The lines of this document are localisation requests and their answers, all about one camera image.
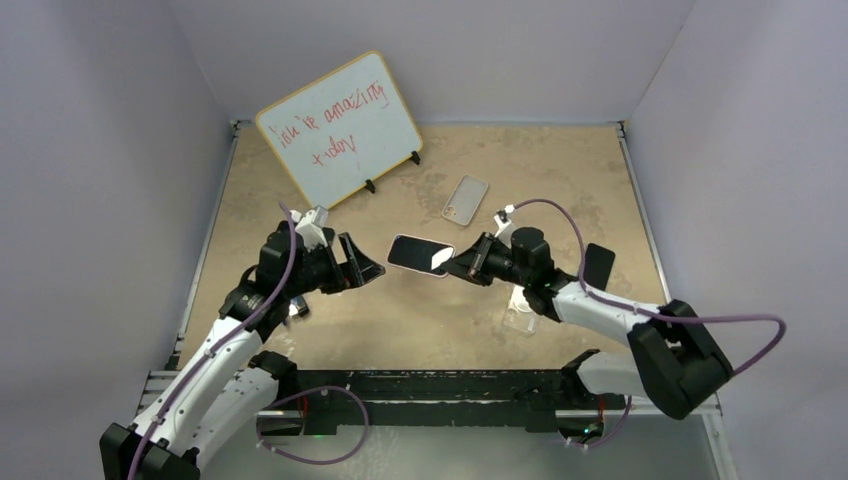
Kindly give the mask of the clear phone case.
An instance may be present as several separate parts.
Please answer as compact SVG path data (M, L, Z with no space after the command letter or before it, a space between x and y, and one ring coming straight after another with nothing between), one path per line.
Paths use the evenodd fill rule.
M532 310L524 296L524 288L514 286L502 316L502 323L524 336L533 336L540 317Z

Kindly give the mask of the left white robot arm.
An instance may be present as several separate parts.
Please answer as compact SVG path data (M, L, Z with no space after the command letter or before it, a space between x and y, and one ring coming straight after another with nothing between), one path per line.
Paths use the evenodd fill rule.
M204 344L168 387L127 426L99 440L108 479L198 479L212 457L265 408L292 405L336 388L302 387L297 365L263 350L286 323L293 299L335 294L384 275L347 233L301 218L282 221L226 297Z

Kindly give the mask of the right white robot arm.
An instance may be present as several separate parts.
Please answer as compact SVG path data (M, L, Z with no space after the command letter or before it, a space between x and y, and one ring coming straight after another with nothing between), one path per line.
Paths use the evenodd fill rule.
M588 350L565 365L561 392L573 406L584 407L603 394L642 397L681 420L734 376L706 327L683 322L693 312L688 304L627 307L622 299L608 305L592 298L588 286L556 267L537 228L517 229L509 243L484 233L439 267L481 286L495 280L514 284L534 313L628 347L624 355Z

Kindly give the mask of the translucent white phone case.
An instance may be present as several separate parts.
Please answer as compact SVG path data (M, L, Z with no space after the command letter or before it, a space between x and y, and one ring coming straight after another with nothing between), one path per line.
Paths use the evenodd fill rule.
M441 211L441 216L460 226L468 226L473 220L489 183L471 175L463 175L452 191Z

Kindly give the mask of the black phone right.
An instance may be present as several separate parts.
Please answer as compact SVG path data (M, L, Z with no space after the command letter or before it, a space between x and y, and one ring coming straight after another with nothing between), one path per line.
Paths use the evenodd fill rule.
M616 253L595 243L589 243L586 247L584 260L585 282L601 291L606 291L612 274Z

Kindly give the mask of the blue black stapler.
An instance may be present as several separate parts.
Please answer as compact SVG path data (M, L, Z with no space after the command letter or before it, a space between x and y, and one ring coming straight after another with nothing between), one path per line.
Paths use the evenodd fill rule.
M298 296L290 300L289 311L286 321L305 320L311 313L311 309L303 296Z

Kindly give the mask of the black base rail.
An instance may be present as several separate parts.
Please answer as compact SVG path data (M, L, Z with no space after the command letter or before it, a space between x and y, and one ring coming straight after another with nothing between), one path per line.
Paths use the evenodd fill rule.
M303 399L293 394L305 392ZM257 419L267 436L334 435L342 426L516 427L528 433L601 432L622 395L584 393L562 369L300 370L289 401Z

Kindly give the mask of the whiteboard with orange frame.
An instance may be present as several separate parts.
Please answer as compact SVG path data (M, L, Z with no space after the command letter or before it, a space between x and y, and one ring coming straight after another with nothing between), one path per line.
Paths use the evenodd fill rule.
M255 124L311 207L339 204L423 147L376 50L262 109Z

